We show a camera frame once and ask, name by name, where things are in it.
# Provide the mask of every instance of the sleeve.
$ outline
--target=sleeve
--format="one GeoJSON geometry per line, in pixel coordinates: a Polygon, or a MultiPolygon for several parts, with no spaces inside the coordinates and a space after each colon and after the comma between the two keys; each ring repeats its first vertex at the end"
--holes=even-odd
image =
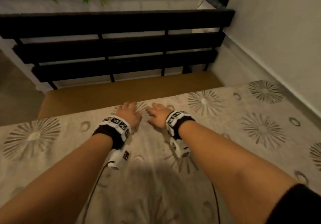
{"type": "Polygon", "coordinates": [[[320,210],[321,197],[303,184],[297,184],[283,195],[266,223],[316,223],[320,221],[320,210]]]}

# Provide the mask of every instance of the white wall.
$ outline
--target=white wall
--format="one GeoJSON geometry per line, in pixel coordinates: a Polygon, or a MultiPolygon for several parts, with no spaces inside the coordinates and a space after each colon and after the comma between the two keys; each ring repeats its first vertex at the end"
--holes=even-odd
{"type": "Polygon", "coordinates": [[[230,0],[225,31],[321,117],[321,0],[230,0]]]}

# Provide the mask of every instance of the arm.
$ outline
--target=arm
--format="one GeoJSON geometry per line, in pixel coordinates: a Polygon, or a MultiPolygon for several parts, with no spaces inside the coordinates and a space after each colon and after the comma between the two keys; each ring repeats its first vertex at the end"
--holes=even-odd
{"type": "MultiPolygon", "coordinates": [[[[116,113],[133,128],[141,114],[125,103],[116,113]]],[[[95,134],[32,181],[0,209],[0,223],[74,223],[112,149],[111,137],[95,134]]]]}
{"type": "MultiPolygon", "coordinates": [[[[148,111],[154,115],[150,123],[160,128],[172,112],[156,103],[148,111]]],[[[297,183],[275,165],[194,121],[184,122],[179,135],[238,223],[265,223],[283,194],[297,183]]]]}

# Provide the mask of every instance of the wristband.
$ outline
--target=wristband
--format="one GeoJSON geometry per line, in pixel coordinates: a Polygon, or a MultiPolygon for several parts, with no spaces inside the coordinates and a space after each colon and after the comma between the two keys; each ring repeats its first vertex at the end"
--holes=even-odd
{"type": "Polygon", "coordinates": [[[132,129],[126,120],[112,116],[105,118],[92,135],[96,133],[108,135],[113,140],[112,149],[121,149],[131,132],[132,129]]]}
{"type": "Polygon", "coordinates": [[[195,119],[187,112],[184,111],[174,111],[171,112],[165,123],[168,133],[175,139],[175,140],[181,140],[182,138],[179,136],[179,127],[183,124],[185,121],[195,121],[195,119]]]}

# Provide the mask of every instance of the hand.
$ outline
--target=hand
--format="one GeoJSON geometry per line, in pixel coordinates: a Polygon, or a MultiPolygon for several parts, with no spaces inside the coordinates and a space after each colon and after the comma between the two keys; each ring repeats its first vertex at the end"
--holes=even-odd
{"type": "Polygon", "coordinates": [[[123,105],[118,107],[115,115],[125,119],[130,124],[130,127],[134,129],[139,125],[143,113],[143,111],[136,112],[136,110],[137,102],[125,102],[123,105]]]}
{"type": "Polygon", "coordinates": [[[151,107],[146,107],[147,112],[150,115],[153,115],[153,117],[150,117],[150,119],[148,120],[148,122],[150,124],[153,124],[159,128],[165,128],[165,121],[168,117],[168,115],[173,112],[172,109],[163,106],[162,104],[157,104],[155,102],[153,102],[151,104],[151,107]]]}

